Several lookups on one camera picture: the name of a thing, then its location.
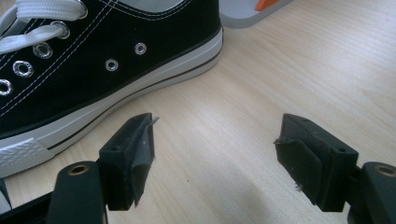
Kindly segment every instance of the white rubber sole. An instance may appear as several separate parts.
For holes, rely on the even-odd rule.
[[[221,29],[200,48],[167,63],[101,101],[28,133],[0,140],[0,177],[16,174],[53,158],[132,99],[209,70],[219,60],[222,35]]]

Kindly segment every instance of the black canvas upper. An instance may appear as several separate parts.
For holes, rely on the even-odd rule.
[[[71,34],[53,38],[49,59],[40,59],[32,48],[0,55],[0,79],[14,92],[0,96],[0,139],[24,133],[55,121],[105,98],[161,65],[202,46],[220,29],[219,3],[185,0],[177,7],[148,13],[114,0],[84,0],[88,17],[65,21]],[[31,20],[24,32],[52,20]],[[147,52],[134,47],[144,43]],[[107,71],[115,59],[119,69]],[[35,69],[28,78],[12,71],[16,61]]]

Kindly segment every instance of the gray object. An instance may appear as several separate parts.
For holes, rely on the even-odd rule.
[[[255,11],[258,0],[219,0],[221,23],[224,26],[248,28],[278,11],[292,0],[279,0],[263,11]]]

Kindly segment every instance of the sneaker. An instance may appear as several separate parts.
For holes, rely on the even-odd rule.
[[[0,177],[219,59],[216,0],[17,0],[0,19]]]

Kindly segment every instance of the table surface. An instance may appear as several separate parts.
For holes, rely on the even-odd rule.
[[[0,8],[13,0],[3,0]],[[347,223],[321,213],[278,163],[282,116],[313,120],[367,161],[396,164],[396,1],[295,0],[243,30],[219,63],[123,106],[54,159],[6,179],[13,206],[95,161],[130,117],[151,112],[156,159],[140,204],[109,223]]]

